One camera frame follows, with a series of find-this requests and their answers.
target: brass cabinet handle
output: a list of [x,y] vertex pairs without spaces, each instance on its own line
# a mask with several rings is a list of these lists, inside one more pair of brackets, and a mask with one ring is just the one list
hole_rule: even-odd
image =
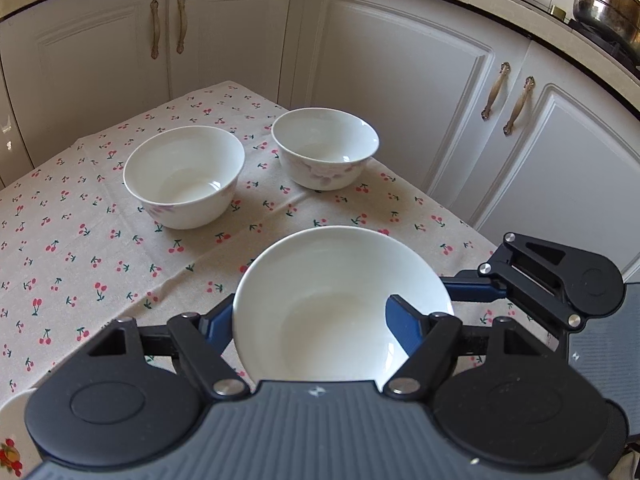
[[522,95],[518,99],[518,102],[516,103],[516,105],[513,107],[513,112],[511,112],[511,117],[509,118],[507,123],[504,125],[504,128],[502,129],[506,136],[511,135],[513,131],[513,123],[516,121],[516,119],[520,115],[520,112],[524,107],[524,103],[527,101],[528,95],[531,93],[531,91],[534,89],[535,86],[536,86],[536,80],[533,79],[533,76],[527,77],[526,81],[524,82],[524,91],[522,92]]
[[180,12],[180,38],[175,51],[178,54],[184,52],[184,37],[187,35],[187,11],[184,10],[184,0],[178,0],[178,12]]
[[154,20],[154,44],[151,46],[152,59],[158,58],[158,43],[160,41],[160,19],[158,18],[158,0],[151,2],[151,17]]
[[495,80],[494,85],[491,87],[489,98],[486,101],[486,106],[480,114],[485,121],[488,120],[488,118],[491,116],[491,107],[494,105],[495,98],[498,97],[498,93],[500,92],[500,88],[502,87],[502,82],[506,79],[509,72],[511,72],[511,65],[505,61],[500,67],[498,79]]

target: tablecloth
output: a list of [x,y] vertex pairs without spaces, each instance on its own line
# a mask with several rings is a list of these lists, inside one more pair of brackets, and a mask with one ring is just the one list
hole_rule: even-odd
[[[225,82],[79,139],[0,192],[0,405],[119,315],[146,325],[210,310],[235,290],[261,251],[305,228],[379,231],[411,247],[441,276],[476,268],[492,254],[493,244],[376,160],[347,189],[313,192],[293,183],[271,139],[282,113]],[[232,132],[244,144],[246,163],[228,211],[210,225],[176,231],[154,222],[127,193],[122,170],[141,142],[185,124]],[[282,286],[287,279],[282,276]],[[546,337],[507,301],[460,304],[455,312],[485,325],[513,316]],[[233,343],[224,357],[246,376]],[[461,366],[481,362],[473,356]]]

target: cabinet panel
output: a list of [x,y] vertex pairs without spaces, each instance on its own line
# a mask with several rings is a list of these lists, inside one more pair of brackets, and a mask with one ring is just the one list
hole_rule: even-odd
[[[447,205],[495,120],[480,117],[485,85],[506,59],[519,68],[528,40],[439,0],[300,5],[299,35],[287,29],[287,45],[298,44],[289,105],[340,108],[363,118],[381,137],[376,158]],[[285,59],[284,69],[291,63]],[[508,81],[505,86],[494,110],[504,103]],[[464,149],[456,152],[461,139]]]
[[632,273],[640,254],[640,123],[540,46],[527,56],[526,75],[537,83],[530,109],[513,136],[494,131],[461,193],[477,205],[473,226],[496,243],[515,231],[601,253]]
[[33,169],[20,131],[15,123],[9,97],[0,71],[0,182],[9,185]]
[[177,1],[168,4],[173,97],[231,79],[277,100],[289,0],[184,0],[181,54]]
[[34,164],[168,100],[162,43],[151,56],[151,2],[48,0],[0,23],[7,88]]

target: stainless steel pot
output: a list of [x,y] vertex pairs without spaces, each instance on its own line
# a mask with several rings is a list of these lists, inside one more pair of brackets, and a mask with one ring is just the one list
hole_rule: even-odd
[[574,18],[640,59],[639,0],[574,0]]

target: white bowl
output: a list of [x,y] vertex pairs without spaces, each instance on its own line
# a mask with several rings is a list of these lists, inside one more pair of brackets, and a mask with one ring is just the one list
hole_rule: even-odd
[[35,391],[25,390],[0,408],[0,480],[26,476],[42,462],[24,423],[24,410]]
[[127,190],[149,216],[173,229],[193,229],[228,207],[244,165],[244,147],[213,126],[182,126],[140,144],[124,167]]
[[334,190],[352,184],[378,150],[376,131],[362,119],[330,108],[299,108],[271,127],[284,171],[300,186]]
[[256,383],[373,379],[382,389],[407,358],[386,327],[391,294],[424,314],[453,312],[436,273],[393,238],[346,226],[283,238],[238,285],[240,360]]

